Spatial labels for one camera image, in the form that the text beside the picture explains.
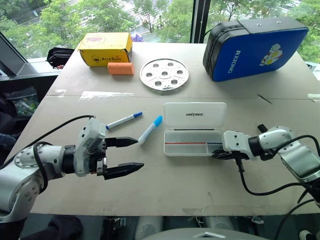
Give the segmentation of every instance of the white tabletop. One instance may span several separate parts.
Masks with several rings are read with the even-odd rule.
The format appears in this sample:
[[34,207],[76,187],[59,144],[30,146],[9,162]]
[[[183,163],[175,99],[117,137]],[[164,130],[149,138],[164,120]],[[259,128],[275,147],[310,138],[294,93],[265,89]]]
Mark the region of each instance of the white tabletop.
[[[12,153],[60,123],[85,114],[96,115],[108,124],[142,111],[142,117],[107,133],[108,137],[138,138],[158,115],[163,115],[167,102],[225,102],[228,107],[225,129],[251,136],[259,134],[259,124],[265,124],[268,128],[287,126],[297,135],[312,134],[320,138],[319,103],[307,97],[308,93],[319,93],[319,83],[298,54],[275,72],[213,82],[202,66],[204,48],[202,44],[134,44],[132,61],[137,73],[133,77],[110,76],[104,67],[88,67],[75,52]],[[188,67],[190,78],[181,91],[160,96],[140,82],[140,67],[158,57],[175,58]],[[75,144],[86,122],[81,119],[71,123],[45,140],[54,145]],[[295,186],[269,196],[250,195],[241,184],[233,160],[165,156],[164,130],[161,124],[142,146],[134,144],[107,150],[109,167],[126,162],[144,163],[139,171],[107,181],[96,175],[74,174],[50,181],[47,190],[36,199],[32,212],[107,216],[278,215],[295,206],[304,191]],[[303,142],[315,149],[311,141]],[[244,168],[252,191],[265,192],[296,182],[279,157],[266,162],[246,160]],[[319,209],[312,203],[296,211],[317,212]]]

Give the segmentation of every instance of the white marker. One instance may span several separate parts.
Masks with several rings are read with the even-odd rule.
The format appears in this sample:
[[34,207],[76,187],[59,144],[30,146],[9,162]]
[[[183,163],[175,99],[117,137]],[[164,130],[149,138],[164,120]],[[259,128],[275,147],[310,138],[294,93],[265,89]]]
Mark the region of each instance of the white marker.
[[145,130],[145,132],[139,137],[138,143],[143,144],[149,135],[161,124],[162,116],[158,116],[156,120]]
[[132,114],[130,116],[126,116],[126,117],[124,117],[124,118],[122,118],[122,119],[120,119],[118,121],[115,121],[115,122],[112,122],[112,123],[106,125],[105,128],[109,130],[109,129],[111,129],[111,128],[115,127],[115,126],[118,126],[120,124],[123,124],[123,123],[125,123],[125,122],[127,122],[127,121],[129,121],[131,119],[139,117],[140,115],[142,115],[142,112],[137,112],[137,113]]

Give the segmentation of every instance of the black bag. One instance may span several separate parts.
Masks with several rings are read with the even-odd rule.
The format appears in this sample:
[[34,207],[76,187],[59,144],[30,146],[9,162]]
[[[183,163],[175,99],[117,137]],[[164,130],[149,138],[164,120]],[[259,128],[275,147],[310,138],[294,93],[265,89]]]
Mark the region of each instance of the black bag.
[[71,48],[54,47],[49,50],[46,60],[52,67],[56,68],[65,65],[73,52],[74,49]]

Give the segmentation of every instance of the orange object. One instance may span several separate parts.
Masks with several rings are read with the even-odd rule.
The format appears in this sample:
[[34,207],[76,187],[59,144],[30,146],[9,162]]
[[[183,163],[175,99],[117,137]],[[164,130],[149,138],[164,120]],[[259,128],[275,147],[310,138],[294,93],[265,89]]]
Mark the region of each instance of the orange object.
[[109,62],[108,72],[111,75],[133,75],[135,69],[132,62]]

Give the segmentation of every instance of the round metal tray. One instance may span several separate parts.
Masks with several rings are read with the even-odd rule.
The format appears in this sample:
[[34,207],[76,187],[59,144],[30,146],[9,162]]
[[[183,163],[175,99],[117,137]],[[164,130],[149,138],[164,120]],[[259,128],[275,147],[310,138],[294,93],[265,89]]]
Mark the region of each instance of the round metal tray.
[[188,78],[187,67],[170,58],[152,60],[140,70],[141,81],[149,88],[162,92],[176,90],[185,84]]

